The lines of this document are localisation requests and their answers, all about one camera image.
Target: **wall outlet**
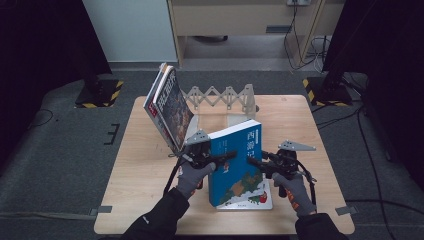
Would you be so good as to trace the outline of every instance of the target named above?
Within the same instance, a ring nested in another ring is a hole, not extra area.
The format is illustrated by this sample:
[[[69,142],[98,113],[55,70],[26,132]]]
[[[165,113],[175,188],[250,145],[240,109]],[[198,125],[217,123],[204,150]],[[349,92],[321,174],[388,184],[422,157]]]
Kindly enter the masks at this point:
[[[297,6],[308,6],[311,5],[311,0],[287,0],[288,6],[293,6],[295,3]]]

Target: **table top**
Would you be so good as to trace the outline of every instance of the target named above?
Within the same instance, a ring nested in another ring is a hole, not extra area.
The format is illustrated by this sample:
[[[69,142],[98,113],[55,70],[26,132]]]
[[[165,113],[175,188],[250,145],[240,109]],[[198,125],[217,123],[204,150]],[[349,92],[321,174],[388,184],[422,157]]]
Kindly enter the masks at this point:
[[[146,114],[145,97],[135,101],[113,167],[102,206],[112,206],[110,213],[99,213],[94,225],[98,234],[122,234],[142,214],[160,200],[176,158]],[[326,212],[342,233],[354,232],[349,214],[338,216],[335,209],[346,206],[331,163],[305,97],[301,95],[255,95],[262,123],[262,148],[276,152],[286,139],[315,146],[316,151],[297,152],[300,162],[317,179],[315,185],[318,212]],[[226,124],[226,113],[217,108],[200,108],[199,128],[206,133],[220,130]],[[278,197],[271,187],[273,209],[251,211],[217,211],[208,201],[207,178],[204,188],[189,199],[190,208],[178,222],[181,235],[275,235],[296,234],[298,219],[288,199]]]

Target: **book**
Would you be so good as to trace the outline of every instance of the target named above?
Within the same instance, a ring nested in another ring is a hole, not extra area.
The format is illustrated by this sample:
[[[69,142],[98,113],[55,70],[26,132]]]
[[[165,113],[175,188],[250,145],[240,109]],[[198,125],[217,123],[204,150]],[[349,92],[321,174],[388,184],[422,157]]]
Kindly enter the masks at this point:
[[[174,141],[172,140],[172,137],[169,134],[168,129],[166,128],[165,123],[163,122],[161,116],[158,115],[156,106],[153,104],[153,99],[155,97],[159,83],[162,80],[162,77],[165,74],[167,67],[168,65],[166,63],[162,63],[160,65],[159,72],[156,76],[155,81],[152,84],[152,87],[150,88],[149,93],[146,96],[146,100],[144,101],[143,108],[146,110],[147,115],[149,115],[150,119],[152,120],[153,124],[156,126],[156,128],[162,135],[162,138],[165,140],[168,147],[171,149],[173,153],[176,153],[177,148],[174,144]]]
[[[153,105],[162,118],[176,150],[181,151],[194,114],[184,99],[173,66],[166,67],[156,89]]]
[[[247,157],[262,159],[262,125],[247,120],[208,134],[211,155],[237,151],[237,156],[208,175],[209,202],[217,209],[270,209],[268,180]]]

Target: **gray carpet floor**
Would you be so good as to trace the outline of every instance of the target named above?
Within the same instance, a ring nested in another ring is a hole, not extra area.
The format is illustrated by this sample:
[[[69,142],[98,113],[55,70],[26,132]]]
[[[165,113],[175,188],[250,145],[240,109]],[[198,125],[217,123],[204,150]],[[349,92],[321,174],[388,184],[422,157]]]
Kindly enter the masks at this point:
[[[114,77],[122,79],[124,85],[114,106],[109,108],[74,108],[82,81],[48,93],[31,128],[17,146],[12,163],[0,178],[0,212],[88,215],[91,209],[99,207],[134,100],[147,94],[156,74],[156,71],[147,70],[114,72]],[[177,72],[184,91],[196,85],[200,89],[215,86],[220,91],[232,86],[238,92],[245,84],[252,83],[257,95],[306,96],[302,80],[318,75],[306,71]],[[361,112],[331,125],[325,124],[352,114],[361,106],[358,95],[351,91],[351,96],[358,101],[349,107],[310,106],[347,204],[359,210],[352,215],[356,231],[349,238],[390,239],[378,202],[380,186],[386,201],[383,206],[387,224],[393,236],[399,240],[422,239],[424,193],[401,163],[386,160],[385,150],[368,117]],[[111,140],[108,133],[115,130],[113,124],[120,125],[116,139],[112,145],[105,145]],[[95,234],[93,226],[94,219],[1,217],[0,239],[104,237]]]

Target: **gray glove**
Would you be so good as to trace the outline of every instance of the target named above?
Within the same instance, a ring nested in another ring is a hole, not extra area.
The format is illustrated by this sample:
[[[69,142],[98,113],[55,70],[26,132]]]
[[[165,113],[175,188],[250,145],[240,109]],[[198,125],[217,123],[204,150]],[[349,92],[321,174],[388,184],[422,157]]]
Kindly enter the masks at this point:
[[[316,206],[312,204],[306,193],[302,174],[298,173],[292,180],[287,180],[284,176],[273,173],[272,179],[274,179],[275,187],[283,186],[286,189],[287,197],[298,217],[307,216],[316,211]]]
[[[188,200],[203,178],[215,169],[215,163],[209,163],[202,169],[194,169],[189,162],[184,162],[178,171],[177,190]]]

